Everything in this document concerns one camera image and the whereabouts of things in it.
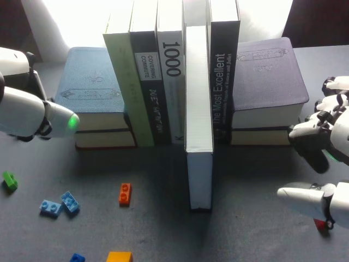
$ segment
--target blue lego brick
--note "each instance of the blue lego brick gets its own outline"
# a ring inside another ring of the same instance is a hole
[[[74,197],[70,194],[69,191],[65,192],[61,196],[61,198],[63,200],[63,203],[71,213],[79,209],[78,202],[74,199]]]
[[[40,205],[40,210],[42,213],[58,217],[62,211],[62,205],[44,200]]]
[[[85,258],[82,255],[74,254],[70,262],[85,262]]]

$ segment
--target orange lego brick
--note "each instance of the orange lego brick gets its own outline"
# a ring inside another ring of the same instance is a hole
[[[132,190],[131,184],[127,184],[127,183],[121,184],[120,195],[119,195],[119,204],[120,205],[129,205],[130,204],[131,190]]]
[[[131,252],[109,252],[106,262],[132,262]]]

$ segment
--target dark table surface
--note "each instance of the dark table surface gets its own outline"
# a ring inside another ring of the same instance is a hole
[[[349,46],[295,49],[310,101],[323,97],[328,76],[349,75]],[[38,64],[54,96],[62,64]],[[77,152],[74,138],[29,143],[0,134],[0,171],[19,188],[0,188],[0,261],[106,261],[109,251],[130,251],[140,261],[348,261],[349,230],[323,238],[311,218],[290,211],[276,197],[292,181],[349,178],[349,168],[329,159],[315,173],[289,147],[215,148],[212,213],[189,211],[185,154],[180,146]],[[128,208],[118,205],[120,184],[133,185]],[[39,215],[46,199],[69,190],[81,205],[74,218]]]

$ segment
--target book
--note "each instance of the book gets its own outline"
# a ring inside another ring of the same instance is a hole
[[[78,149],[134,148],[135,139],[130,129],[95,130],[75,134]]]
[[[298,123],[309,100],[289,38],[239,43],[232,128]]]
[[[185,151],[191,209],[211,209],[213,133],[205,26],[186,28]]]
[[[158,1],[158,43],[173,144],[184,143],[183,0]]]
[[[288,127],[234,129],[232,146],[288,146]]]
[[[171,143],[171,134],[159,59],[157,9],[157,0],[135,0],[130,35],[154,142],[165,145]]]
[[[229,143],[240,14],[235,0],[206,0],[213,133]]]
[[[138,146],[154,146],[130,39],[133,1],[119,1],[103,34]]]
[[[129,128],[106,48],[70,49],[55,100],[78,115],[78,131]]]

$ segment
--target lego brick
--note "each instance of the lego brick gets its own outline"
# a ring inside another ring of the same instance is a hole
[[[42,213],[58,217],[62,211],[62,205],[44,200],[40,205],[40,210]]]
[[[129,205],[131,198],[132,186],[129,183],[122,183],[119,194],[119,204]]]
[[[70,262],[85,262],[85,258],[80,254],[74,254]]]
[[[74,199],[74,197],[70,194],[69,191],[65,192],[62,196],[62,201],[65,206],[68,208],[69,212],[74,212],[79,209],[78,202]]]
[[[131,252],[109,252],[106,262],[132,262]]]
[[[9,171],[5,171],[2,176],[5,179],[5,183],[7,184],[8,188],[12,191],[16,190],[18,188],[18,182],[15,179],[15,176],[13,173],[10,173]]]

